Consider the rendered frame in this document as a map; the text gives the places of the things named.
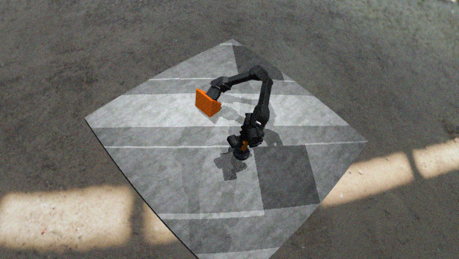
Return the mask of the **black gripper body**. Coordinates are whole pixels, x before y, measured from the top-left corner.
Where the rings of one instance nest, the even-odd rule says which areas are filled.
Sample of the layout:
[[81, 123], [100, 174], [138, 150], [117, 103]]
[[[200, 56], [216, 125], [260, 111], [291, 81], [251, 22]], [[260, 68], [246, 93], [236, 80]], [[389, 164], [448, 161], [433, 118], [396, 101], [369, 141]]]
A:
[[[233, 149], [238, 147], [240, 144], [242, 144], [243, 141], [247, 141], [247, 139], [245, 139], [246, 131], [243, 129], [243, 126], [241, 126], [241, 128], [242, 128], [242, 131], [240, 131], [241, 135], [239, 135], [238, 138], [235, 135], [231, 135], [227, 137], [227, 141], [230, 144], [231, 148]], [[265, 132], [261, 130], [260, 132], [261, 132], [262, 137], [264, 137]]]

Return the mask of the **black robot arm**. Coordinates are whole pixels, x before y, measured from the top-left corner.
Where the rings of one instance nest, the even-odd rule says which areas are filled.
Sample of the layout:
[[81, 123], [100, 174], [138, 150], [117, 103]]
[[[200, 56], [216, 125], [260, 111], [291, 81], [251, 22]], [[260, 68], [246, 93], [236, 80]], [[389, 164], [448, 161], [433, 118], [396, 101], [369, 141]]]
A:
[[[253, 148], [262, 144], [263, 137], [260, 130], [264, 130], [265, 124], [270, 117], [268, 104], [270, 101], [273, 80], [268, 76], [268, 72], [261, 66], [256, 65], [253, 66], [249, 71], [232, 77], [218, 77], [217, 79], [211, 81], [211, 86], [205, 94], [209, 98], [217, 101], [221, 93], [230, 91], [233, 85], [250, 80], [262, 80], [263, 82], [258, 104], [255, 106], [253, 113], [245, 113], [246, 118], [243, 125], [243, 129], [246, 131], [245, 139], [247, 139], [249, 147]], [[256, 121], [260, 122], [261, 124], [257, 123]]]

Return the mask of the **orange knob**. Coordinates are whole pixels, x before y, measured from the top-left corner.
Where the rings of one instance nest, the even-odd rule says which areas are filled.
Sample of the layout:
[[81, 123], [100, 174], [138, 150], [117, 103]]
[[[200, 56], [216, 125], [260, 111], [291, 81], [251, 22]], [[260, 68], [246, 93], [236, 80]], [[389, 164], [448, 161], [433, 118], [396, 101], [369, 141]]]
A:
[[242, 145], [242, 147], [240, 148], [240, 150], [242, 150], [242, 151], [247, 150], [248, 142], [247, 142], [247, 141], [243, 141], [242, 143], [243, 143], [243, 145]]

